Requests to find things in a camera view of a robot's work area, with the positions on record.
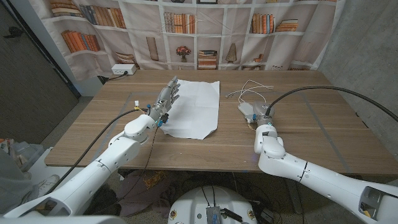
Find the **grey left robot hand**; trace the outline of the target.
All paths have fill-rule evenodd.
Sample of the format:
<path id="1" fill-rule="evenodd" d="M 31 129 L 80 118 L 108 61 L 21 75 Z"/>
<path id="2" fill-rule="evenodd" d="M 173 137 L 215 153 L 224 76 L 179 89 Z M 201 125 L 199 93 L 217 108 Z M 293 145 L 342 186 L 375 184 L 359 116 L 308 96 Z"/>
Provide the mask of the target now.
<path id="1" fill-rule="evenodd" d="M 180 84 L 178 83 L 178 77 L 174 76 L 171 81 L 160 91 L 155 103 L 150 109 L 149 116 L 154 120 L 158 121 L 163 115 L 169 112 L 173 103 L 178 99 Z"/>

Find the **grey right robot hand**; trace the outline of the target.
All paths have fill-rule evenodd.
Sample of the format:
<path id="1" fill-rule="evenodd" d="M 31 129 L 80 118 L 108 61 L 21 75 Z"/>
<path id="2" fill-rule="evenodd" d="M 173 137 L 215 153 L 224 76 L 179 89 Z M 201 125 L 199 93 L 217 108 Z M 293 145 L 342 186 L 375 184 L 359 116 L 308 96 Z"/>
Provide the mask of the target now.
<path id="1" fill-rule="evenodd" d="M 269 114 L 266 115 L 269 106 L 269 103 L 260 101 L 255 101 L 253 105 L 249 104 L 249 114 L 247 115 L 249 122 L 256 123 L 258 126 L 264 124 L 272 125 L 272 118 L 274 116 L 275 109 L 271 108 Z"/>

